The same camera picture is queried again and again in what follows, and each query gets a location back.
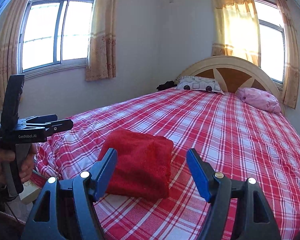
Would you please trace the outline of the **red knitted sweater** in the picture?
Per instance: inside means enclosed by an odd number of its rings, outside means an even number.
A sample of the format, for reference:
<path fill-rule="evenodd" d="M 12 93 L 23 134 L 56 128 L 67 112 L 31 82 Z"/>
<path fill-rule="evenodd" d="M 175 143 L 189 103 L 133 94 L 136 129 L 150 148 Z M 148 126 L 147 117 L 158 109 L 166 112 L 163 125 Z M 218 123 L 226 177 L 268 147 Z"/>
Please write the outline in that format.
<path fill-rule="evenodd" d="M 157 135 L 118 128 L 109 133 L 98 159 L 117 151 L 117 165 L 106 193 L 159 200 L 170 195 L 173 141 Z"/>

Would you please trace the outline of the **pink pillow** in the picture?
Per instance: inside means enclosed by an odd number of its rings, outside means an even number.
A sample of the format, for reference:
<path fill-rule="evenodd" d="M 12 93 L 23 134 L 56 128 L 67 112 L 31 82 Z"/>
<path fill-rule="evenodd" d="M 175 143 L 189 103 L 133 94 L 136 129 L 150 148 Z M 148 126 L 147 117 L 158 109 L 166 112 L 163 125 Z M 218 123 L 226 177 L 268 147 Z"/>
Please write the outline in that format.
<path fill-rule="evenodd" d="M 270 113 L 281 113 L 280 103 L 273 94 L 257 88 L 238 88 L 236 96 L 244 103 Z"/>

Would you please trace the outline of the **black cloth beside pillow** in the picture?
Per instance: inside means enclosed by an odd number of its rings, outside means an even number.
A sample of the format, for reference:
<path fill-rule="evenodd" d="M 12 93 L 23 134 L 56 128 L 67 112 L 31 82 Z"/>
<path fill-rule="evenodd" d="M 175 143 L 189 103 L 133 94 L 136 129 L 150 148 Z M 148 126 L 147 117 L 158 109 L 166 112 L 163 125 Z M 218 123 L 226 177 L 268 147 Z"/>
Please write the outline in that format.
<path fill-rule="evenodd" d="M 164 84 L 158 85 L 157 91 L 163 91 L 163 90 L 166 90 L 166 89 L 174 88 L 176 86 L 177 86 L 177 84 L 174 81 L 172 81 L 172 80 L 171 81 L 166 81 Z"/>

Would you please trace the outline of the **beige side curtain left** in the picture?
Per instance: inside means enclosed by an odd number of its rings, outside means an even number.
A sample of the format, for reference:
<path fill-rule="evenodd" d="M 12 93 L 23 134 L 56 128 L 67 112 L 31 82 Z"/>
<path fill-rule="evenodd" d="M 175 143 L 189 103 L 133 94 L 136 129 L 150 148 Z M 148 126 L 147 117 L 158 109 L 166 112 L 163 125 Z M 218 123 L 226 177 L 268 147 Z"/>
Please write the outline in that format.
<path fill-rule="evenodd" d="M 11 1 L 0 32 L 0 111 L 9 77 L 17 74 L 19 34 L 28 1 Z"/>

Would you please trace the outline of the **side window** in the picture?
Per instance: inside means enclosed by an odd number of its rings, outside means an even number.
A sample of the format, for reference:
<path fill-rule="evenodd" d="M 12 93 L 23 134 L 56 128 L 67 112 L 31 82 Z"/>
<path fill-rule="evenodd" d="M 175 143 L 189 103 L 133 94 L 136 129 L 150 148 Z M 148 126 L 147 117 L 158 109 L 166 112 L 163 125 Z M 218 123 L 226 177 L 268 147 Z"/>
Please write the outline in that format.
<path fill-rule="evenodd" d="M 18 73 L 27 79 L 81 68 L 94 0 L 29 0 L 21 22 Z"/>

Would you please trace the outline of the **beige curtain near headboard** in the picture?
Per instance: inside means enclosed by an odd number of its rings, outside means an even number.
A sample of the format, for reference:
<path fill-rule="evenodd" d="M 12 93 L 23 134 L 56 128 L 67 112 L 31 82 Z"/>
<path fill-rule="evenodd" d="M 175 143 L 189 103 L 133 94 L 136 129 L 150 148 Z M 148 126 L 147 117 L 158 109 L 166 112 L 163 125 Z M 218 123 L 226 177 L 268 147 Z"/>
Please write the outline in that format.
<path fill-rule="evenodd" d="M 260 25 L 254 0 L 212 0 L 212 56 L 234 56 L 261 66 Z"/>

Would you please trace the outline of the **cream wooden headboard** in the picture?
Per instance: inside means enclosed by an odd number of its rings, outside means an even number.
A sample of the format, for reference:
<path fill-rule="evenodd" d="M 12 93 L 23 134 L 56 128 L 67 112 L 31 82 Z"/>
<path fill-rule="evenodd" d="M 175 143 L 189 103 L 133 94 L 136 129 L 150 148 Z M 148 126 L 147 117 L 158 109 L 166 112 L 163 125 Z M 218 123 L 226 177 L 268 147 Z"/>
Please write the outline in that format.
<path fill-rule="evenodd" d="M 178 84 L 183 76 L 198 76 L 216 80 L 222 91 L 235 93 L 238 88 L 265 90 L 277 98 L 281 113 L 285 109 L 275 82 L 258 66 L 233 56 L 212 56 L 185 69 L 175 80 Z"/>

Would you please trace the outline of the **red white plaid bedspread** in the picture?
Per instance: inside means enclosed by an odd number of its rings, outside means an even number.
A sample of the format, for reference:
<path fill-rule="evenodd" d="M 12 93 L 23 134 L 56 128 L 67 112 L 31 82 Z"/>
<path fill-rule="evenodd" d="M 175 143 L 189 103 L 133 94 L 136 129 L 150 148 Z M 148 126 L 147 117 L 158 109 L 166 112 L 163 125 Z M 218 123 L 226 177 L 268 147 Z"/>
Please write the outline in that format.
<path fill-rule="evenodd" d="M 95 205 L 108 239 L 195 239 L 207 215 L 186 164 L 186 151 L 227 177 L 253 177 L 274 213 L 281 237 L 300 231 L 300 136 L 281 114 L 231 93 L 167 89 L 72 117 L 72 130 L 38 145 L 37 171 L 69 179 L 97 159 L 116 128 L 160 135 L 174 143 L 170 196 L 149 202 L 106 194 Z"/>

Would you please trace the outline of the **grey patterned pillow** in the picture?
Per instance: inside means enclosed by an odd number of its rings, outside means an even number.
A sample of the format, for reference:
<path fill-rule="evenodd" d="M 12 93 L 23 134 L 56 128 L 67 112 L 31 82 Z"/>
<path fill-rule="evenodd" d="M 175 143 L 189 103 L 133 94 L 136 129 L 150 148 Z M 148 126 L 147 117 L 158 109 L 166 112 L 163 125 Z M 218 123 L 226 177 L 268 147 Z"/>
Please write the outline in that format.
<path fill-rule="evenodd" d="M 219 83 L 215 79 L 200 76 L 182 76 L 176 86 L 176 89 L 198 90 L 224 95 Z"/>

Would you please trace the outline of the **beige side curtain right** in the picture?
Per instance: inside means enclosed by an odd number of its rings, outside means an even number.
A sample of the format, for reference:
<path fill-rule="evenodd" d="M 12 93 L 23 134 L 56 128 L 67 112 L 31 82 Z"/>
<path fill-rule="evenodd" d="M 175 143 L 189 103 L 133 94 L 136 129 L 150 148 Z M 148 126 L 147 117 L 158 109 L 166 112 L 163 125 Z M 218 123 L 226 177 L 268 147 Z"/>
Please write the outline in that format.
<path fill-rule="evenodd" d="M 95 0 L 89 37 L 86 81 L 116 76 L 117 0 Z"/>

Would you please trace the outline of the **far beige curtain by headboard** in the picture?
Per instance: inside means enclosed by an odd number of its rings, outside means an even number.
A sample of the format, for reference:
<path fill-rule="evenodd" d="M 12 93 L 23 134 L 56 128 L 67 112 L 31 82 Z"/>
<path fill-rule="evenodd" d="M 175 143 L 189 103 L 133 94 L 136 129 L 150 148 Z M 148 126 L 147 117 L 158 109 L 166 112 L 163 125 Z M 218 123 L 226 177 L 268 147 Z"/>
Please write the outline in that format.
<path fill-rule="evenodd" d="M 287 1 L 276 0 L 276 3 L 283 19 L 286 46 L 282 102 L 287 107 L 296 109 L 300 79 L 297 32 Z"/>

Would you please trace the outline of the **window behind headboard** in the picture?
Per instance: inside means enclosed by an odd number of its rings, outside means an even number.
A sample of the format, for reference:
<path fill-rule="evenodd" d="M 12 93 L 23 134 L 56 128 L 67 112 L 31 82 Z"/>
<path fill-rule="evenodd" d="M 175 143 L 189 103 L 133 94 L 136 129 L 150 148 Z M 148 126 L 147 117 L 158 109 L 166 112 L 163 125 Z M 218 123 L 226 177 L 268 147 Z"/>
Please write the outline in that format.
<path fill-rule="evenodd" d="M 260 25 L 261 69 L 279 86 L 285 77 L 285 32 L 278 7 L 264 0 L 255 6 Z"/>

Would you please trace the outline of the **beige side curtain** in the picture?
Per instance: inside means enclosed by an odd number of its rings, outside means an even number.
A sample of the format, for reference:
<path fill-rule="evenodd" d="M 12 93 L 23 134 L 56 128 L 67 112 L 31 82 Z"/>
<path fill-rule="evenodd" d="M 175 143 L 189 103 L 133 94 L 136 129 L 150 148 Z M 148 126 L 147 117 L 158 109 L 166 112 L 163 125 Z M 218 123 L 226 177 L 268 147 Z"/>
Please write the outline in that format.
<path fill-rule="evenodd" d="M 19 34 L 28 1 L 11 1 L 0 32 L 0 111 L 9 77 L 17 74 Z"/>
<path fill-rule="evenodd" d="M 89 37 L 86 81 L 116 76 L 117 0 L 95 0 Z"/>

